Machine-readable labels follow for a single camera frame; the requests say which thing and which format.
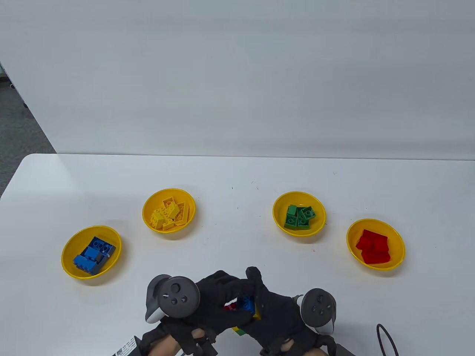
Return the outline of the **person's right hand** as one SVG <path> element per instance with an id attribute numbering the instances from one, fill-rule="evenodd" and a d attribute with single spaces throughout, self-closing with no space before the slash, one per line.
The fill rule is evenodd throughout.
<path id="1" fill-rule="evenodd" d="M 325 346 L 328 355 L 337 355 L 332 337 L 336 320 L 336 300 L 329 292 L 313 288 L 295 297 L 268 290 L 256 267 L 248 267 L 246 276 L 255 285 L 254 319 L 242 327 L 261 346 L 263 356 L 303 356 Z"/>

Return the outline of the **person's left hand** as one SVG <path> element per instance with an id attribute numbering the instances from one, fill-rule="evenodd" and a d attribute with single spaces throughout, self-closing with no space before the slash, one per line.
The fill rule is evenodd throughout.
<path id="1" fill-rule="evenodd" d="M 185 276 L 161 274 L 153 278 L 146 294 L 145 320 L 158 323 L 137 344 L 141 355 L 151 355 L 166 337 L 173 338 L 186 355 L 217 355 L 213 344 L 223 331 L 241 327 L 253 319 L 247 310 L 226 310 L 237 298 L 254 294 L 255 285 L 224 271 L 198 282 Z"/>

